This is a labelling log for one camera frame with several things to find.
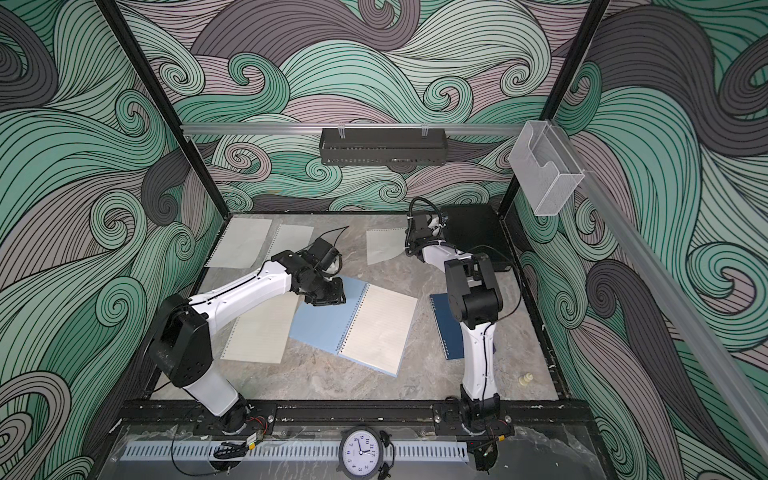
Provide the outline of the light blue spiral notebook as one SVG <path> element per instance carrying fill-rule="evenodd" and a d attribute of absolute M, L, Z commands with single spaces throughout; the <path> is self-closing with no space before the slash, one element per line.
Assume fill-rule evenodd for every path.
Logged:
<path fill-rule="evenodd" d="M 343 277 L 346 302 L 298 307 L 294 340 L 395 377 L 417 299 L 360 279 Z"/>

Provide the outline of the torn lined paper page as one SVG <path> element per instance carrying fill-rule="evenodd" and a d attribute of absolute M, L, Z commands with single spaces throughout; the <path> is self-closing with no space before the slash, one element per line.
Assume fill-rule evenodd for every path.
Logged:
<path fill-rule="evenodd" d="M 252 217 L 232 218 L 211 257 L 207 268 L 245 269 L 256 261 L 272 221 Z"/>

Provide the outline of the dark blue spiral notebook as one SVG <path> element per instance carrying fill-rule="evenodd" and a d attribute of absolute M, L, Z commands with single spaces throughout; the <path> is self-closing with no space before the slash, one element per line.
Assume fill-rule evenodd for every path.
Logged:
<path fill-rule="evenodd" d="M 464 347 L 460 323 L 451 312 L 448 295 L 446 293 L 431 294 L 429 298 L 439 331 L 444 358 L 446 360 L 463 359 Z"/>

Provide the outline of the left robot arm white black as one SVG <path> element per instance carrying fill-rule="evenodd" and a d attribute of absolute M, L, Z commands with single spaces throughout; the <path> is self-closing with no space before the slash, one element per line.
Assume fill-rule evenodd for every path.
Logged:
<path fill-rule="evenodd" d="M 255 271 L 191 297 L 173 294 L 154 314 L 146 354 L 177 388 L 219 422 L 225 435 L 244 429 L 250 409 L 215 365 L 212 339 L 232 321 L 266 301 L 292 293 L 312 306 L 346 302 L 338 272 L 342 254 L 319 237 L 299 250 L 284 250 Z"/>

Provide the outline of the cream lined spiral notebook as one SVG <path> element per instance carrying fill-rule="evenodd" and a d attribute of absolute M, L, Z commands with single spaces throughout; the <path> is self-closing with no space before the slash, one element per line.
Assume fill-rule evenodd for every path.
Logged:
<path fill-rule="evenodd" d="M 300 297 L 286 293 L 241 315 L 223 349 L 227 361 L 279 364 Z"/>

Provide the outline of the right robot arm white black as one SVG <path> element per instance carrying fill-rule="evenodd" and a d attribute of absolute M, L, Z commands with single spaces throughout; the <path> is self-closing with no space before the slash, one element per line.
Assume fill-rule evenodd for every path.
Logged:
<path fill-rule="evenodd" d="M 446 221 L 430 200 L 416 196 L 408 206 L 405 254 L 445 274 L 447 299 L 464 349 L 459 406 L 463 427 L 478 434 L 500 418 L 495 381 L 494 335 L 503 299 L 488 255 L 472 253 L 444 238 Z"/>

